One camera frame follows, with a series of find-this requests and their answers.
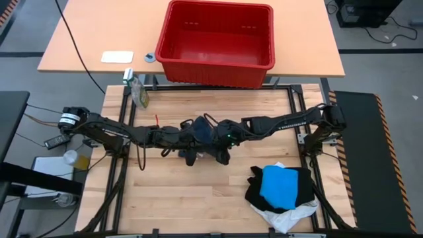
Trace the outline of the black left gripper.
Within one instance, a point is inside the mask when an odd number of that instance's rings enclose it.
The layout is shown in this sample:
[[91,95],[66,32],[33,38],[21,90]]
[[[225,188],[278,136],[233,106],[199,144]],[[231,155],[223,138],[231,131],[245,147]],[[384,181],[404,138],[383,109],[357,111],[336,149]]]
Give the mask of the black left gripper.
[[181,129],[164,126],[151,131],[151,141],[162,149],[161,155],[168,155],[171,151],[187,151],[198,145],[191,124],[182,124]]

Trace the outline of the navy blue garment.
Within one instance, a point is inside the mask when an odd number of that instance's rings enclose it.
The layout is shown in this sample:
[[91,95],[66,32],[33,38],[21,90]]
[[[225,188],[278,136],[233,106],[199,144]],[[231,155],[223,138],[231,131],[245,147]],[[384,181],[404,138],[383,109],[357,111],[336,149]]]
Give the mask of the navy blue garment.
[[[191,125],[194,127],[194,136],[198,142],[198,145],[192,149],[196,153],[207,153],[210,155],[213,142],[212,127],[202,116],[197,117]],[[185,158],[185,151],[180,150],[178,156]]]

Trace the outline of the black garment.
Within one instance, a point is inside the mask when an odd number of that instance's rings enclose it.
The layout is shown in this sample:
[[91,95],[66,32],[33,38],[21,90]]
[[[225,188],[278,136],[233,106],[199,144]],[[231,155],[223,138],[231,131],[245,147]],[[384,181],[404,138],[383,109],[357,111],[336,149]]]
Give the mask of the black garment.
[[[276,214],[282,214],[289,210],[275,209],[260,195],[260,188],[262,184],[262,170],[260,167],[253,166],[250,168],[253,176],[247,179],[249,187],[245,193],[245,199],[250,202],[255,208],[260,211],[274,212]],[[311,178],[311,172],[308,169],[302,167],[288,167],[286,169],[292,169],[298,172],[298,195],[295,202],[295,208],[300,205],[311,202],[315,199],[313,194],[313,181]]]

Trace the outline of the white button shirt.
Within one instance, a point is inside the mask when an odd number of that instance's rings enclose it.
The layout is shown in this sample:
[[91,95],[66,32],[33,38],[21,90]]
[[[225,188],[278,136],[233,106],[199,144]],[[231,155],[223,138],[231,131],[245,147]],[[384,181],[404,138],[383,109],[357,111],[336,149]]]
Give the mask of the white button shirt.
[[[277,162],[276,164],[279,167],[285,167],[282,163]],[[311,202],[300,205],[294,210],[289,210],[282,214],[276,214],[274,212],[260,211],[251,205],[251,208],[258,214],[260,214],[263,219],[268,222],[276,231],[281,233],[287,233],[292,227],[294,227],[301,219],[307,218],[313,215],[317,208],[319,207],[319,202],[317,197]]]

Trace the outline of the red plastic laundry basket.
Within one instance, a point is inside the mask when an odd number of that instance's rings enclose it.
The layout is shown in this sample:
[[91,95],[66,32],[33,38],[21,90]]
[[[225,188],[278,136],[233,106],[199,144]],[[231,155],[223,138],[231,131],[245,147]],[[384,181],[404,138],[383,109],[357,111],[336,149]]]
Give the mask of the red plastic laundry basket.
[[276,62],[273,8],[171,0],[155,57],[172,82],[257,89]]

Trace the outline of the white rectangular device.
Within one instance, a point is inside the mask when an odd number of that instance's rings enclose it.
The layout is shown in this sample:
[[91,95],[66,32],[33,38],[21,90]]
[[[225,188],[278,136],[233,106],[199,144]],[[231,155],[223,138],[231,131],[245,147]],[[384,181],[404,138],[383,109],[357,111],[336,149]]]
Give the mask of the white rectangular device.
[[134,53],[131,51],[105,51],[100,61],[102,63],[131,63]]

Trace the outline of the clear plastic bottle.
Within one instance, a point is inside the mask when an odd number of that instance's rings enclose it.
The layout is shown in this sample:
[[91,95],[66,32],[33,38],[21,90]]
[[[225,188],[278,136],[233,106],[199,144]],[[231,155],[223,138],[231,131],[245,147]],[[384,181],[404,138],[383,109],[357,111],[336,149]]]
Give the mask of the clear plastic bottle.
[[76,150],[68,150],[63,154],[63,161],[65,164],[70,165],[79,170],[87,170],[89,168],[90,159],[81,155]]

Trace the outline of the black power adapter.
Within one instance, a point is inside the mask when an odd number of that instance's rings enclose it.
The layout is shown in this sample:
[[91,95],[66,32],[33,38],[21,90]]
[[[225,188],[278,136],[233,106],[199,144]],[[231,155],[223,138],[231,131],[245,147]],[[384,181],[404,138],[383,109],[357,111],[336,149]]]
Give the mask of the black power adapter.
[[48,139],[44,142],[45,147],[47,150],[51,150],[61,145],[65,145],[71,141],[71,137],[68,135],[60,135],[54,138]]

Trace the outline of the white board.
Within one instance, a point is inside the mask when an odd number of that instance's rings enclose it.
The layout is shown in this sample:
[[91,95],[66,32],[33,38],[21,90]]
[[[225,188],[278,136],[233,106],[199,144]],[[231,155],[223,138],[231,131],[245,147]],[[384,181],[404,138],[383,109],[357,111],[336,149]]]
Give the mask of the white board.
[[[37,157],[32,166],[33,171],[54,175],[63,179],[72,180],[73,167],[64,163],[63,157]],[[57,196],[61,194],[59,191],[38,188],[35,186],[27,186],[25,194],[29,198]]]

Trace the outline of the beige wooden table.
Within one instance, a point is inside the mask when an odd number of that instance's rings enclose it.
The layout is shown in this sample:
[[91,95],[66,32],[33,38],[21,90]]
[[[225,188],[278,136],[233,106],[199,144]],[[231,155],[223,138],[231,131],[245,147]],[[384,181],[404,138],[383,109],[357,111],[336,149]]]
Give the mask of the beige wooden table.
[[[276,62],[269,75],[344,77],[324,0],[210,0],[267,4],[274,12]],[[154,52],[170,0],[69,0],[38,65],[43,72],[162,73]],[[105,51],[131,51],[131,63],[102,63]]]

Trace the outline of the black striped-edge floor mat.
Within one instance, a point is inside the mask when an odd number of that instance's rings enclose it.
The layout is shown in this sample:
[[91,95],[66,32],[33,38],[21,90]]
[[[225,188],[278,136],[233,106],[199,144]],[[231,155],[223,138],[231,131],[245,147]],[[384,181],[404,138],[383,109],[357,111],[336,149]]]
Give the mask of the black striped-edge floor mat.
[[358,229],[395,237],[416,234],[381,99],[346,91],[328,95],[346,121],[336,148]]

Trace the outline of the black desk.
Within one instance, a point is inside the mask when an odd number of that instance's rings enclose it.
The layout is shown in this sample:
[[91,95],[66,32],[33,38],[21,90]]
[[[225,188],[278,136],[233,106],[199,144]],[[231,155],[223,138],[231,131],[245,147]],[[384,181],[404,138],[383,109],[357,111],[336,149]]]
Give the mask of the black desk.
[[81,195],[83,184],[73,180],[33,171],[5,161],[11,142],[23,117],[30,93],[0,91],[0,211],[11,195],[12,183]]

